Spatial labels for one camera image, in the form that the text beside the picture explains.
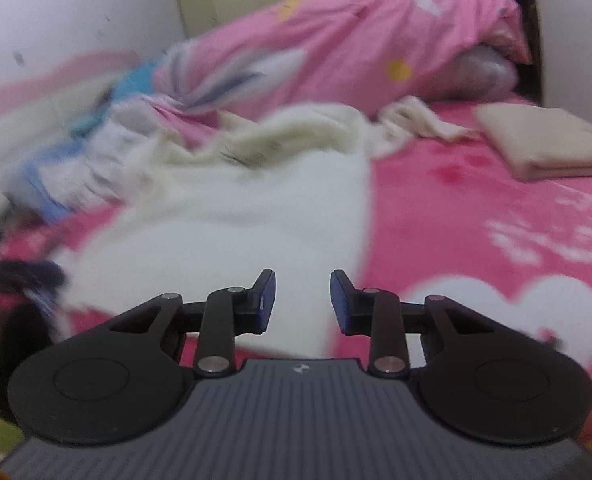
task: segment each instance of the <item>silver screw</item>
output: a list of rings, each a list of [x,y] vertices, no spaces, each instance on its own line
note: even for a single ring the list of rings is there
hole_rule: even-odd
[[[229,368],[229,360],[219,355],[212,355],[198,361],[198,367],[208,374],[219,374]]]
[[[407,368],[407,365],[402,359],[400,359],[400,357],[395,357],[393,355],[376,359],[374,361],[374,366],[376,367],[376,370],[385,374],[397,374]]]

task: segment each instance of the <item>white heart pattern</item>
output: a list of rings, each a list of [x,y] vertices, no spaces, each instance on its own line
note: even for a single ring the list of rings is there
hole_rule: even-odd
[[[569,276],[546,276],[525,285],[508,301],[495,287],[469,276],[439,276],[401,294],[423,303],[442,294],[514,330],[541,338],[554,333],[561,351],[585,368],[592,365],[592,288]]]

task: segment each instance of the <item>gray ribbed surface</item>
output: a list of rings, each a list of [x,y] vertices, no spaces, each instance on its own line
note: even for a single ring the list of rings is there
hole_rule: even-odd
[[[352,360],[248,361],[203,381],[146,436],[98,449],[30,439],[1,468],[12,480],[592,480],[592,456],[575,442],[471,442],[431,420],[404,383]]]

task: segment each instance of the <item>black spot on wall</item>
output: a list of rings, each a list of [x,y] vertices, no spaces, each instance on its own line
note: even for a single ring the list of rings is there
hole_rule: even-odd
[[[23,57],[23,54],[17,50],[14,51],[14,60],[18,66],[25,66],[25,57]]]

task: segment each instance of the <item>headboard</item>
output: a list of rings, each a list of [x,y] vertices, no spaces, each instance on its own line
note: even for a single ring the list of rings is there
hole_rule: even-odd
[[[68,136],[67,123],[139,63],[131,51],[76,57],[51,73],[0,86],[0,209],[13,171],[33,153]]]

